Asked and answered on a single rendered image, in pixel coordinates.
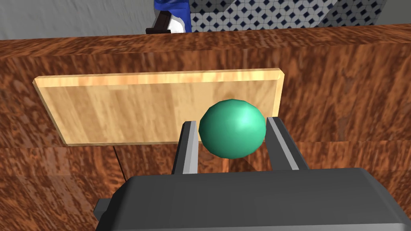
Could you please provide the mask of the blue and white object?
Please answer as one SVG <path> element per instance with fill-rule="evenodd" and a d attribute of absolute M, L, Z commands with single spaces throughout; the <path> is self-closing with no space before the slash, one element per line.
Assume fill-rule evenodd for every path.
<path fill-rule="evenodd" d="M 189 0 L 154 0 L 154 8 L 159 14 L 146 34 L 192 32 Z"/>

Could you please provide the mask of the light wooden drawer front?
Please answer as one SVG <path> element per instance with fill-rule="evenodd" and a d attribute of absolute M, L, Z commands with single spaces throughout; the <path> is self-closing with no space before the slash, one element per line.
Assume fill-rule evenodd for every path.
<path fill-rule="evenodd" d="M 278 68 L 38 76 L 33 85 L 69 146 L 177 143 L 185 121 L 239 99 L 279 113 Z"/>

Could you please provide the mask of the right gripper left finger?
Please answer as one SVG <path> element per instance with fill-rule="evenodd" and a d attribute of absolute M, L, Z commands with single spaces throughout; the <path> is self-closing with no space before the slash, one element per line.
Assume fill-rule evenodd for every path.
<path fill-rule="evenodd" d="M 185 121 L 179 136 L 172 174 L 198 173 L 199 139 L 196 121 Z"/>

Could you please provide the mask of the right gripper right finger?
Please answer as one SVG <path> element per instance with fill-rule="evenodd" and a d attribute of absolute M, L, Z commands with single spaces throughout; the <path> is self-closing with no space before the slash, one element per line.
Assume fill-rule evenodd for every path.
<path fill-rule="evenodd" d="M 272 170 L 308 170 L 309 167 L 279 117 L 268 117 L 265 143 Z"/>

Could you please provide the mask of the green ball knob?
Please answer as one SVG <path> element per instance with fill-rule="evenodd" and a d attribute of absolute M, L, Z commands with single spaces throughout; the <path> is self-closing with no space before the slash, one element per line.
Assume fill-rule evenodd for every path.
<path fill-rule="evenodd" d="M 243 158 L 263 143 L 266 118 L 246 101 L 223 100 L 206 111 L 198 132 L 211 154 L 225 159 Z"/>

